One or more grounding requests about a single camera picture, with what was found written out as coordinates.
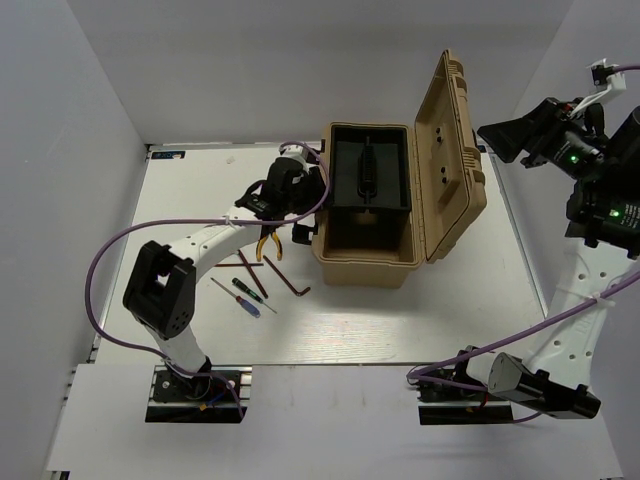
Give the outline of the tan plastic toolbox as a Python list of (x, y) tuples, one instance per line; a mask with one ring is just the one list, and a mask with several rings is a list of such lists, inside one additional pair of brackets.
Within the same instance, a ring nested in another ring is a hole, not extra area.
[(487, 205), (464, 67), (441, 54), (412, 124), (331, 122), (321, 157), (330, 192), (307, 244), (334, 286), (399, 288), (443, 259)]

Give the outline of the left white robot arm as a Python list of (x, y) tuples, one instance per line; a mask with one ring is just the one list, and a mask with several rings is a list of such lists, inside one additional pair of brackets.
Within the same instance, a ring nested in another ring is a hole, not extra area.
[(209, 358), (190, 323), (197, 287), (216, 264), (274, 233), (289, 215), (319, 208), (327, 196), (326, 167), (310, 167), (297, 154), (282, 154), (267, 178), (251, 184), (219, 222), (161, 245), (144, 244), (125, 288), (123, 305), (151, 334), (177, 387), (199, 399), (211, 387)]

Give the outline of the large dark hex key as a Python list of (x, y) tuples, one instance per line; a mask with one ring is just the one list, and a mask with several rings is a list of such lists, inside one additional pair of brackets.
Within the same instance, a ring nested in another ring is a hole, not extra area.
[(281, 269), (279, 269), (276, 264), (269, 259), (267, 256), (263, 257), (263, 261), (274, 271), (276, 276), (284, 283), (284, 285), (289, 289), (291, 293), (293, 293), (296, 297), (303, 297), (307, 295), (311, 291), (311, 287), (307, 286), (302, 289), (298, 289), (286, 276)]

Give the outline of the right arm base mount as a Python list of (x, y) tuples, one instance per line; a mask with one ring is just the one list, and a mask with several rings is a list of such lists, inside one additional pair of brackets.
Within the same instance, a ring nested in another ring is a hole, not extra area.
[(515, 420), (508, 401), (490, 395), (456, 364), (427, 373), (436, 379), (424, 380), (417, 365), (407, 373), (407, 383), (417, 393), (421, 426), (480, 426), (510, 424)]

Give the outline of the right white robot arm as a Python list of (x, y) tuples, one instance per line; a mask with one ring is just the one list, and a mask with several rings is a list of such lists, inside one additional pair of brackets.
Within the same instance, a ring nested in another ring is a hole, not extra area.
[(612, 295), (639, 257), (639, 111), (612, 136), (599, 103), (544, 99), (521, 118), (479, 128), (505, 163), (552, 164), (574, 181), (566, 204), (565, 266), (533, 342), (518, 358), (475, 349), (451, 374), (453, 390), (489, 394), (557, 419), (592, 419), (591, 363)]

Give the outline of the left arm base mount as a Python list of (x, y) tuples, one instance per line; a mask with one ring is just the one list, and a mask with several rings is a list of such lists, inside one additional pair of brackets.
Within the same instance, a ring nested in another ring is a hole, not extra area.
[(149, 424), (240, 424), (247, 413), (251, 369), (219, 371), (225, 378), (183, 378), (154, 369), (146, 407)]

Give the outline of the bent brown hex key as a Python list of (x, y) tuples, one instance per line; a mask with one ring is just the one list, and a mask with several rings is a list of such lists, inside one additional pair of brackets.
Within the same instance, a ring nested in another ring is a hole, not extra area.
[(264, 266), (262, 262), (235, 262), (235, 263), (218, 263), (215, 265), (216, 268), (255, 268)]

